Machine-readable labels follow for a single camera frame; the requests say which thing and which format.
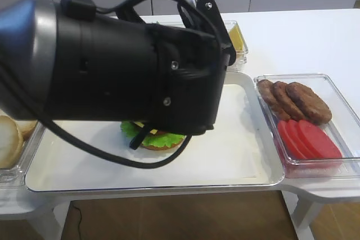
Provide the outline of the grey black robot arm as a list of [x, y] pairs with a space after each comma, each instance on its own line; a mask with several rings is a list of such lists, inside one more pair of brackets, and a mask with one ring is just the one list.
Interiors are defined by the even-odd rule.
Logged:
[[1, 65], [53, 120], [201, 135], [214, 126], [228, 59], [199, 31], [79, 20], [49, 0], [20, 0], [1, 11]]

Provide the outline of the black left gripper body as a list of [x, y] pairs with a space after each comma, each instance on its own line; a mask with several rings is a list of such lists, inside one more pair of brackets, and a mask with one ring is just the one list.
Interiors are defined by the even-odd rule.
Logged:
[[200, 135], [214, 128], [226, 62], [219, 31], [56, 11], [54, 120], [140, 121]]

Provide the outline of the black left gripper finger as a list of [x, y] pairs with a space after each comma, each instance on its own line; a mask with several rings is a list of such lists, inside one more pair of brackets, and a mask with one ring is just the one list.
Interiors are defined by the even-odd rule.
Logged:
[[150, 131], [152, 131], [152, 127], [149, 124], [145, 124], [139, 133], [131, 140], [129, 147], [136, 150], [142, 144]]

